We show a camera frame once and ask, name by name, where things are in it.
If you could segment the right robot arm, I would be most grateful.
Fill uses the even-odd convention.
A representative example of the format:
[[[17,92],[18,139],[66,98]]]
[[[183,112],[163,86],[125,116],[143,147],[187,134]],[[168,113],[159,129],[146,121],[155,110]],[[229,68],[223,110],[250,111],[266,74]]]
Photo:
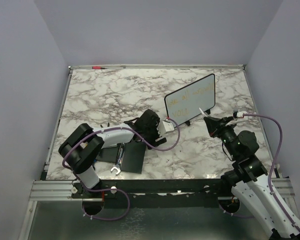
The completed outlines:
[[[223,118],[203,117],[210,137],[221,140],[233,162],[233,170],[221,176],[219,189],[226,196],[233,194],[245,205],[270,240],[300,240],[300,219],[274,186],[272,173],[257,158],[259,144],[255,133],[234,131],[235,119],[244,117],[246,113],[239,112]]]

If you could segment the black framed whiteboard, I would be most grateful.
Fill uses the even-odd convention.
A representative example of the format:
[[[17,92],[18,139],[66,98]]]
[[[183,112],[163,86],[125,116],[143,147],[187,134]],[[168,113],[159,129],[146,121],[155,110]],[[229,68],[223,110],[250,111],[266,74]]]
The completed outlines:
[[[179,126],[216,104],[216,76],[209,74],[164,97],[167,116]]]

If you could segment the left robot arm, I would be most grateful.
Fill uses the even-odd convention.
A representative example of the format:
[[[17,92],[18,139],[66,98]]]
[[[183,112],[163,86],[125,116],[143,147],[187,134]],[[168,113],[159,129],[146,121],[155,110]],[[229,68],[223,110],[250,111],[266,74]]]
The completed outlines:
[[[141,139],[145,139],[153,147],[158,147],[167,142],[158,130],[159,123],[160,117],[150,109],[140,117],[114,127],[92,128],[87,123],[82,123],[61,144],[58,153],[83,182],[84,193],[93,198],[102,188],[101,180],[94,169],[94,161],[102,149]]]

